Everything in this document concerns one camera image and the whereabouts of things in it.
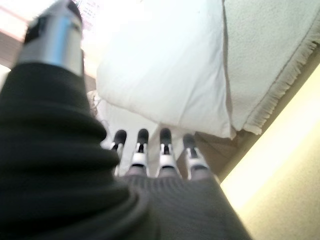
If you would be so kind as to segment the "dark robot left hand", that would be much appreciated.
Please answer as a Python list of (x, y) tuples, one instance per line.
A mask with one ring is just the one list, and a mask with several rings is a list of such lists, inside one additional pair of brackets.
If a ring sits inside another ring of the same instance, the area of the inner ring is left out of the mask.
[(115, 174), (127, 134), (111, 149), (85, 92), (83, 22), (58, 0), (27, 28), (0, 91), (0, 237), (3, 240), (249, 240), (190, 134), (187, 179), (169, 129), (158, 173), (147, 174), (141, 129), (124, 176)]

